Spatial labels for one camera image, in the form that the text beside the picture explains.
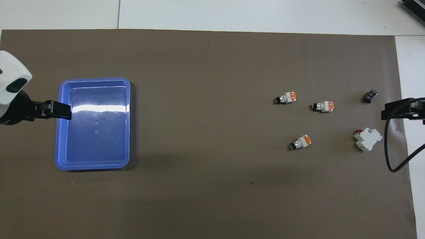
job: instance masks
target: brown surface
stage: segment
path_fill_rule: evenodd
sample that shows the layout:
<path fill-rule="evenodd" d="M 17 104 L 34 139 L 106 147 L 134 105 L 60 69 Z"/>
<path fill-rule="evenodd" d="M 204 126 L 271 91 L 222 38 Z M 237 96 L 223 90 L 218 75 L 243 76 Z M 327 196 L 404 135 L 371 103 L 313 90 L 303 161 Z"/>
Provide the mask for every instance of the brown surface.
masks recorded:
<path fill-rule="evenodd" d="M 33 74 L 33 100 L 66 79 L 132 83 L 122 170 L 58 170 L 53 119 L 0 127 L 1 238 L 416 238 L 408 168 L 353 137 L 383 134 L 380 110 L 401 98 L 393 37 L 4 30 L 0 48 Z M 273 104 L 288 91 L 295 103 Z M 324 100 L 334 112 L 309 110 Z"/>

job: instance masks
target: white tabletop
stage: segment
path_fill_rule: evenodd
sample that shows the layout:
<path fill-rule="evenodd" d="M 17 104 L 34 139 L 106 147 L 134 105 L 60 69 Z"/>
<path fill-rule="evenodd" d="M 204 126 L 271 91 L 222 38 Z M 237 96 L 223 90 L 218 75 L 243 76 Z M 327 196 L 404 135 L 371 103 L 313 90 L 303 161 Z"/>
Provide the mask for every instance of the white tabletop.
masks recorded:
<path fill-rule="evenodd" d="M 402 97 L 425 97 L 425 26 L 397 0 L 0 1 L 0 34 L 111 28 L 395 35 Z M 409 153 L 425 142 L 421 121 L 405 120 L 405 132 Z M 417 235 L 425 239 L 425 153 L 409 165 Z"/>

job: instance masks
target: tray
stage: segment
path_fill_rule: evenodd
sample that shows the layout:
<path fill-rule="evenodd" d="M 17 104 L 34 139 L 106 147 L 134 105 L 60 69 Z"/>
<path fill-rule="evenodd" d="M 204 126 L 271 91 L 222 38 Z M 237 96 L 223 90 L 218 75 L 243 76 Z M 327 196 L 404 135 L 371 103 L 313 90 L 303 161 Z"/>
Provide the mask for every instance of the tray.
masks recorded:
<path fill-rule="evenodd" d="M 58 119 L 55 164 L 61 170 L 122 168 L 130 156 L 130 83 L 125 78 L 66 80 L 59 102 L 72 119 Z"/>

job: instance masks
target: orange and white connector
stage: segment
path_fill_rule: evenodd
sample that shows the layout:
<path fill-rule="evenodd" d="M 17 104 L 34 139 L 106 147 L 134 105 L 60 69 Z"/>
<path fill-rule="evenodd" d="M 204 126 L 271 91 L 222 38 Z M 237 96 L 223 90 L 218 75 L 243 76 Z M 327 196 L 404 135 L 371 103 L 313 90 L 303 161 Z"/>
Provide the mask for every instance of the orange and white connector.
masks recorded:
<path fill-rule="evenodd" d="M 275 98 L 275 102 L 277 104 L 289 104 L 295 101 L 297 101 L 297 96 L 293 91 L 286 92 L 285 94 Z"/>
<path fill-rule="evenodd" d="M 307 147 L 310 144 L 312 144 L 312 140 L 310 139 L 308 135 L 305 134 L 299 137 L 297 140 L 295 140 L 292 144 L 290 144 L 289 147 L 291 148 L 291 150 L 294 150 L 301 147 L 303 148 Z"/>
<path fill-rule="evenodd" d="M 312 110 L 321 112 L 332 112 L 334 111 L 334 103 L 332 101 L 323 101 L 320 103 L 314 103 Z"/>
<path fill-rule="evenodd" d="M 363 151 L 370 151 L 376 142 L 381 141 L 382 136 L 376 129 L 362 128 L 356 130 L 354 138 L 357 139 L 357 147 Z"/>

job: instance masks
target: black cable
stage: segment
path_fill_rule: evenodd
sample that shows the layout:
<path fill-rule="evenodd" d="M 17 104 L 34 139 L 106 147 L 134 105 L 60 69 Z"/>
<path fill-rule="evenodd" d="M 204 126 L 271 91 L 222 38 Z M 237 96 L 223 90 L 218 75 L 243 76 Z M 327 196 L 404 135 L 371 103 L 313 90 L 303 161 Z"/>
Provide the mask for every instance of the black cable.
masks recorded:
<path fill-rule="evenodd" d="M 398 170 L 400 170 L 407 162 L 409 162 L 409 160 L 411 160 L 413 157 L 415 157 L 420 151 L 422 151 L 425 148 L 425 144 L 423 144 L 422 146 L 420 146 L 419 148 L 417 148 L 413 153 L 411 153 L 409 156 L 407 156 L 406 159 L 403 160 L 403 162 L 401 162 L 396 168 L 392 168 L 391 164 L 390 164 L 390 159 L 388 158 L 388 148 L 387 148 L 387 134 L 388 134 L 388 125 L 390 124 L 390 120 L 393 119 L 395 117 L 395 113 L 403 108 L 404 106 L 411 104 L 411 103 L 416 103 L 419 101 L 425 101 L 425 97 L 421 97 L 421 98 L 417 98 L 417 99 L 413 99 L 413 100 L 409 100 L 407 102 L 404 102 L 402 104 L 400 104 L 399 106 L 395 107 L 393 111 L 391 111 L 391 113 L 388 115 L 387 121 L 385 122 L 385 129 L 384 129 L 384 153 L 385 153 L 385 160 L 387 162 L 387 167 L 388 169 L 395 173 Z"/>

